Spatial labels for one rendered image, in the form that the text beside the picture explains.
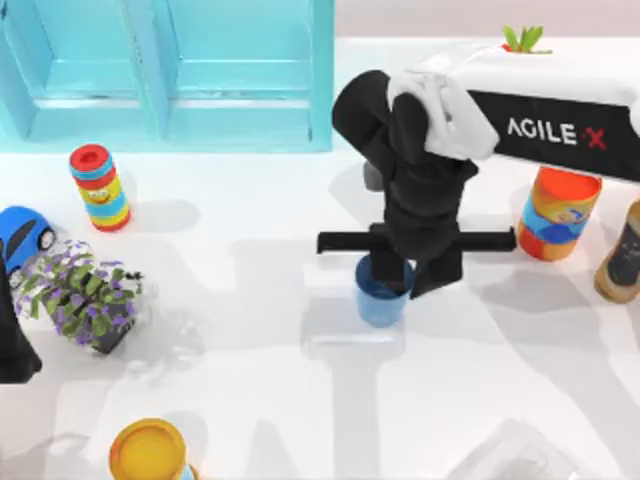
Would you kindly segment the light blue rack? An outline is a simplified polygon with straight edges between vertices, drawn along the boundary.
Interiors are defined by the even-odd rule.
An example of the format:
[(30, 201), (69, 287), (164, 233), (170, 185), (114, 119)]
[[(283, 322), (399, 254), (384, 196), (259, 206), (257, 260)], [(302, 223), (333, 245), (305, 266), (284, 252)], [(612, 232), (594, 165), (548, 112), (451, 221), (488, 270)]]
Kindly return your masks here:
[(314, 152), (335, 0), (0, 0), (0, 152)]

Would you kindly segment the brown bottle with dark label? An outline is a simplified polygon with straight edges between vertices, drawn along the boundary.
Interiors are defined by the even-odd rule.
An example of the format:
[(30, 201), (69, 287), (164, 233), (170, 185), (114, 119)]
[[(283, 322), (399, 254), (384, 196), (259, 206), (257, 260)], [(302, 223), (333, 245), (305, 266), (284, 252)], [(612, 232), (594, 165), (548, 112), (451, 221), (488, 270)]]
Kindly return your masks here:
[(596, 291), (606, 300), (627, 304), (640, 295), (640, 199), (631, 204), (614, 248), (594, 277)]

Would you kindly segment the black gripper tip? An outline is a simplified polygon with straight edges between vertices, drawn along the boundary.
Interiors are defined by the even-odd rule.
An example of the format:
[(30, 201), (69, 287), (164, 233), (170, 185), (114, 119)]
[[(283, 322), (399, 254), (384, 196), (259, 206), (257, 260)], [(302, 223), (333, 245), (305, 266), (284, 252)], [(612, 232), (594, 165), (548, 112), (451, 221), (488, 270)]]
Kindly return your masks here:
[(19, 324), (0, 255), (0, 384), (25, 384), (41, 369), (42, 361)]

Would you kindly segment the yellow lidded can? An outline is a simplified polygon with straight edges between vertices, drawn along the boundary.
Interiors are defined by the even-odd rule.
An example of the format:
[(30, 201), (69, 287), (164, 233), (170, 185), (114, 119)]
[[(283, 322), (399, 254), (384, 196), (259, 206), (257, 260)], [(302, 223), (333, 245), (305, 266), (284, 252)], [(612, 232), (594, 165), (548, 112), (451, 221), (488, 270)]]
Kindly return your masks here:
[(123, 428), (111, 445), (109, 469), (114, 480), (201, 480), (181, 432), (160, 418)]

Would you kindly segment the blue cup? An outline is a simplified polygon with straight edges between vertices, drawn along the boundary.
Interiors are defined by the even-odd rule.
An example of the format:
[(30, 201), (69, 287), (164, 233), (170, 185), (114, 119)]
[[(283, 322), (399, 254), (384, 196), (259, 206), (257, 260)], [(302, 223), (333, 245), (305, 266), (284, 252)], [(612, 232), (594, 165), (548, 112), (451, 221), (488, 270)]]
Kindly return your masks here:
[(377, 328), (390, 327), (402, 318), (404, 307), (414, 284), (414, 269), (404, 262), (405, 287), (396, 293), (372, 276), (372, 260), (367, 254), (355, 269), (356, 304), (360, 318)]

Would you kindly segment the green plant in white pot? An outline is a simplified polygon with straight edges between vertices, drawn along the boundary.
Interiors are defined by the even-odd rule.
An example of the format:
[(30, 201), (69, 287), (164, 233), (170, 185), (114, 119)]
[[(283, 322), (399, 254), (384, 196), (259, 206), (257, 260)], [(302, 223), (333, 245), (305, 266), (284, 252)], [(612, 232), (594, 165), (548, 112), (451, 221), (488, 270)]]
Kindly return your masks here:
[(536, 45), (544, 34), (543, 26), (523, 27), (520, 33), (509, 26), (503, 27), (504, 43), (501, 48), (506, 52), (517, 54), (547, 55), (552, 54), (550, 49), (539, 50)]

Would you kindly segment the red blue yellow striped can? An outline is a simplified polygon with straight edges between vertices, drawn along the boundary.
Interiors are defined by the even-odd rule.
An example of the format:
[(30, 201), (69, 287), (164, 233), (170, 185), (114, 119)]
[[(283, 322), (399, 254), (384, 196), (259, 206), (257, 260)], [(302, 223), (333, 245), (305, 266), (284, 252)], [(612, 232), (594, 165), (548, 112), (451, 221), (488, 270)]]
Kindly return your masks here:
[(124, 228), (131, 210), (110, 152), (83, 145), (70, 155), (69, 168), (93, 226), (103, 232)]

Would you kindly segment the blue toy car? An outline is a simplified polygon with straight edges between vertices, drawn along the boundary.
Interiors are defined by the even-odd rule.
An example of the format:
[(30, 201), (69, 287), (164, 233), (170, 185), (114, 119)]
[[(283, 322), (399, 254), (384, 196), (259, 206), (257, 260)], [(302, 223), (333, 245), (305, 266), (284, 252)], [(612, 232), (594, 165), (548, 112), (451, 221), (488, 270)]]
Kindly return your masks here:
[(22, 268), (29, 259), (49, 250), (55, 241), (55, 231), (39, 212), (24, 206), (0, 212), (0, 253), (12, 289), (23, 282)]

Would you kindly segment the orange cartoon can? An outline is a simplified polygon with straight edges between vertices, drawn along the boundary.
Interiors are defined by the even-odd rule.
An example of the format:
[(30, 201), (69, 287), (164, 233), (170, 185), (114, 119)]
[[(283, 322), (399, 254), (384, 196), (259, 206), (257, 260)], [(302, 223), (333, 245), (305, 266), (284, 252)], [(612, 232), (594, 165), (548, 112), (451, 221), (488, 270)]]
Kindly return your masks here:
[(602, 179), (542, 167), (516, 230), (520, 248), (533, 258), (555, 262), (574, 250), (602, 189)]

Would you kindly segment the purple flower plant pot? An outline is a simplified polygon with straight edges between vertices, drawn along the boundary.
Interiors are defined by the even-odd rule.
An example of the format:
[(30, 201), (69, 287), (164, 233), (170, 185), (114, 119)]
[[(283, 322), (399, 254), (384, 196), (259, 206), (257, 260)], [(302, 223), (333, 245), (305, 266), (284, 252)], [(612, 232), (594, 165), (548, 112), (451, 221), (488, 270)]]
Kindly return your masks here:
[(10, 285), (18, 315), (46, 315), (59, 335), (108, 355), (136, 323), (143, 280), (121, 261), (96, 257), (88, 243), (65, 240), (27, 260)]

